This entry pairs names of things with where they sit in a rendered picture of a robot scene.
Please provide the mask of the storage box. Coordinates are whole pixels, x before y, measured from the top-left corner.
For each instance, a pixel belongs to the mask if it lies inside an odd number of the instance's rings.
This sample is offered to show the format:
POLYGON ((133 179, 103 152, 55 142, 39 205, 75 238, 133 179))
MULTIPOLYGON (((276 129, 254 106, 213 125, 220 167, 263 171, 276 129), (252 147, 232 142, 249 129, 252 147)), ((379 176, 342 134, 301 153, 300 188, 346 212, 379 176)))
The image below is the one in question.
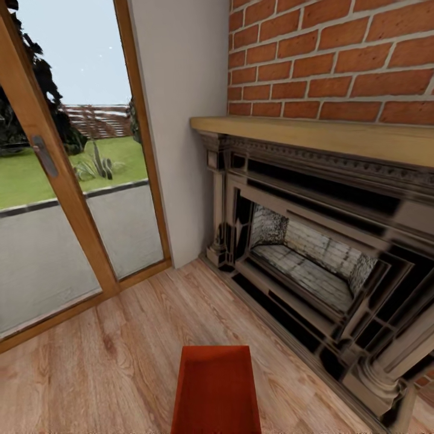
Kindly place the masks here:
POLYGON ((262 434, 249 346, 182 348, 171 434, 262 434))

